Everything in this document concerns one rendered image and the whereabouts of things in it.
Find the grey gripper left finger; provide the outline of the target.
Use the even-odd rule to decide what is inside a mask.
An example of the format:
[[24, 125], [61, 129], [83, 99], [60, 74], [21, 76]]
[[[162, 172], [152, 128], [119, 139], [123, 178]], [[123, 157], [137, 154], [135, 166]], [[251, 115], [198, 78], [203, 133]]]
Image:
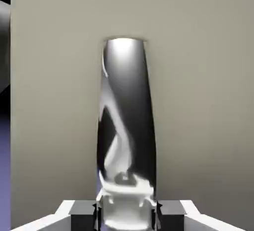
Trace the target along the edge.
[[10, 231], [101, 231], [93, 200], [64, 200], [55, 213]]

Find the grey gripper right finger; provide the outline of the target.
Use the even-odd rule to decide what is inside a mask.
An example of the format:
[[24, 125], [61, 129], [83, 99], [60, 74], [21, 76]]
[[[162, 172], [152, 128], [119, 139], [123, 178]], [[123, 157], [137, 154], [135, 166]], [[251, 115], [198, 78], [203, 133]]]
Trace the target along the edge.
[[161, 200], [153, 211], [155, 231], [242, 231], [202, 214], [191, 200]]

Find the curved shiny metal door handle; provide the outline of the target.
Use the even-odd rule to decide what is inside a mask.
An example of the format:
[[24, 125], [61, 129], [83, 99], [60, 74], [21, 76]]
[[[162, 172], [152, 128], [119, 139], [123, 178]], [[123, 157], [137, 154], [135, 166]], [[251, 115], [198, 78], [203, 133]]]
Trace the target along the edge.
[[145, 42], [103, 44], [97, 134], [96, 231], [156, 228], [156, 142]]

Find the beige cabinet door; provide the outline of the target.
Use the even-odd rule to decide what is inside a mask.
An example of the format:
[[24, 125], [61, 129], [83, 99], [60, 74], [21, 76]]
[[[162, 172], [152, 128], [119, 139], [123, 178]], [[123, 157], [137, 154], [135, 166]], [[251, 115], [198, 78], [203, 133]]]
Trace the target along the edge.
[[102, 42], [146, 39], [157, 195], [254, 231], [254, 0], [11, 0], [11, 226], [96, 195]]

